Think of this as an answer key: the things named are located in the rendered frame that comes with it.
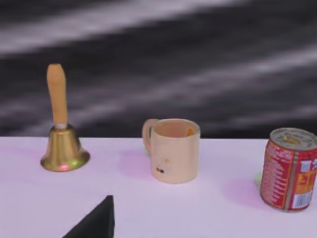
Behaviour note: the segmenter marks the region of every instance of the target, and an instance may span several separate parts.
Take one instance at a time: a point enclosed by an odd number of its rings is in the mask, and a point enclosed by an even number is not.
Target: black and white background
[[[170,117],[204,138],[317,133],[315,0],[0,0],[1,136],[47,136],[49,63],[80,136]]]

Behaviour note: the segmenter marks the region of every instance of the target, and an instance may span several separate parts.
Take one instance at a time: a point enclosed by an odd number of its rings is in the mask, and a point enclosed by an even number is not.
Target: gold bell
[[[74,128],[68,124],[66,78],[60,64],[50,64],[47,83],[51,98],[53,121],[48,146],[41,165],[50,171],[70,171],[89,161],[89,153],[81,147]]]

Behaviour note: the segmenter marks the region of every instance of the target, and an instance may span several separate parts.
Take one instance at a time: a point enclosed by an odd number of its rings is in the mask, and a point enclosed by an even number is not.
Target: red can
[[[260,195],[271,207],[295,212],[309,206],[317,171],[317,137],[296,128],[270,134]]]

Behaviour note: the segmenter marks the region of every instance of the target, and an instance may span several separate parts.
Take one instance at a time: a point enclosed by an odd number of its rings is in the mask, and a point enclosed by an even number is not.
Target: white table
[[[253,178],[266,140],[202,140],[199,174],[169,185],[150,174],[141,139],[82,139],[91,161],[54,173],[46,138],[0,138],[0,237],[60,238],[114,195],[115,238],[314,238],[317,196],[300,213],[265,205]]]

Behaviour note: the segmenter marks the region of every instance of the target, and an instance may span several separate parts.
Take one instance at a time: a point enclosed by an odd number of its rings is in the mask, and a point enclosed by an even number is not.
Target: mug
[[[142,128],[151,174],[165,183],[184,183],[198,171],[199,126],[186,119],[149,119]]]

